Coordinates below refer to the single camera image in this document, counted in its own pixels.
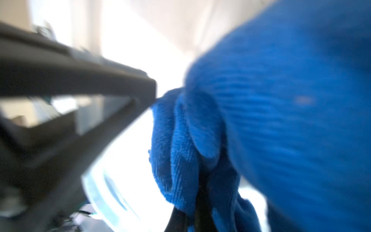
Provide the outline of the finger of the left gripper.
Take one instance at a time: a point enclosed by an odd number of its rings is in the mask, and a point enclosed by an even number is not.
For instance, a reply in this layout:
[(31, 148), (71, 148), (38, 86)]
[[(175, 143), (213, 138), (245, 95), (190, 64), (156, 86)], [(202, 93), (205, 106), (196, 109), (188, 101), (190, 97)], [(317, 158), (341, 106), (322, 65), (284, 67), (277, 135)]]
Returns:
[(81, 175), (156, 99), (147, 73), (1, 24), (1, 97), (87, 97), (33, 127), (1, 116), (1, 231), (58, 229)]

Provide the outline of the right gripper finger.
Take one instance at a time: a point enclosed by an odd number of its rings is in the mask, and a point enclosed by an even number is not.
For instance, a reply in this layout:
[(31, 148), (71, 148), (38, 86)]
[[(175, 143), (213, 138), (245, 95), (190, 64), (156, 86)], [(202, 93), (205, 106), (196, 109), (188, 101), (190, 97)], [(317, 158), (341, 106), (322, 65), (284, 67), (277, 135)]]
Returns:
[(174, 207), (164, 232), (187, 232), (188, 226), (188, 216), (184, 212)]

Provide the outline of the small clear lunch box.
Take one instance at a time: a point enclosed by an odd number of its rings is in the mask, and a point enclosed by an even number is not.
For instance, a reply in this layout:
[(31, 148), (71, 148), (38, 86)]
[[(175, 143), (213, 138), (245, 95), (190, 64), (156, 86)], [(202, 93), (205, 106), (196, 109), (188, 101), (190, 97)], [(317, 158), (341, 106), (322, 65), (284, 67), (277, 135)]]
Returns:
[(153, 116), (146, 110), (116, 136), (82, 177), (97, 214), (114, 232), (163, 232), (173, 205), (161, 194), (149, 162)]

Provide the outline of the blue cleaning cloth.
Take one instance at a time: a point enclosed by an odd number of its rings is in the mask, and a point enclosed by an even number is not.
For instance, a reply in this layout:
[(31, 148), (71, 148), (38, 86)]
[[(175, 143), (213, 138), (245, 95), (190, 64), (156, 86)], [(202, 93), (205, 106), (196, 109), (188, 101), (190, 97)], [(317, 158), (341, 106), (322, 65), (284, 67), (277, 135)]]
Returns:
[(276, 1), (152, 107), (155, 181), (188, 232), (371, 229), (371, 3)]

